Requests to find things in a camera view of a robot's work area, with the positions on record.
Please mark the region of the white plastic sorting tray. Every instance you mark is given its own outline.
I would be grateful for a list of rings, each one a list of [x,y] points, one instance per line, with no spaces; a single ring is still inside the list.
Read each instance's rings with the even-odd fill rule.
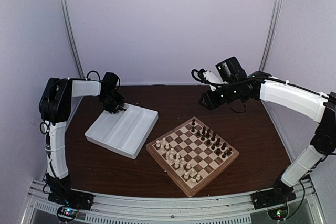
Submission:
[[[86,139],[114,153],[136,159],[153,130],[158,111],[132,104],[115,114],[103,111],[85,132]]]

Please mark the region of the dark chess piece eleventh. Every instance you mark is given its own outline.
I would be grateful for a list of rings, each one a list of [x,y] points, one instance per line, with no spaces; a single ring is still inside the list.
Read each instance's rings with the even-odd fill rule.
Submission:
[[[213,133],[211,141],[215,141],[215,138],[216,138],[216,132]]]

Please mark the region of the wooden chess board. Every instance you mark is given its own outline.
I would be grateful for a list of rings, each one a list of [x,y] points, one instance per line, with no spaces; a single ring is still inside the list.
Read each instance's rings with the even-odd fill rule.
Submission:
[[[237,149],[195,116],[147,144],[146,150],[188,197],[239,156]]]

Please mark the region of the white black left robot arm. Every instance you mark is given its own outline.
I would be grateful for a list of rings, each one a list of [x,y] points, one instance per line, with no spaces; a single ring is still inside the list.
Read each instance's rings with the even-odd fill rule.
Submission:
[[[46,182],[64,205],[71,205],[76,199],[75,192],[67,185],[70,176],[65,157],[65,128],[71,114],[72,99],[98,97],[104,111],[116,114],[123,110],[124,105],[124,97],[118,92],[119,86],[120,78],[112,72],[106,72],[98,80],[89,77],[50,78],[47,82],[39,102],[40,131],[46,136]]]

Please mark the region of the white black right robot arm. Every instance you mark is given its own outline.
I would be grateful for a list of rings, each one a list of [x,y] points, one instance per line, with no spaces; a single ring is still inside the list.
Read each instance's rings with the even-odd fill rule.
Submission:
[[[269,192],[271,202],[279,204],[296,183],[335,154],[335,93],[312,91],[263,71],[247,74],[236,57],[215,68],[217,74],[205,69],[191,71],[196,81],[209,86],[199,104],[214,110],[236,100],[262,101],[286,151],[296,151]]]

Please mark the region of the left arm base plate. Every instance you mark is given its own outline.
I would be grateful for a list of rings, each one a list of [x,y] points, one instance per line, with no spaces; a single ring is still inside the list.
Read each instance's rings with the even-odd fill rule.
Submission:
[[[51,191],[48,200],[59,205],[71,207],[73,209],[90,210],[93,202],[93,194],[71,190],[70,193],[65,191]]]

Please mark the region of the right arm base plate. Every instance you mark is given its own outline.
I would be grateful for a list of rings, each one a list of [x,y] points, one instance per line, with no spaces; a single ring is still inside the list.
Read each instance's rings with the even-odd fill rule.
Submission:
[[[284,193],[279,188],[256,191],[251,194],[251,200],[255,210],[285,204],[296,198],[297,196],[293,191]]]

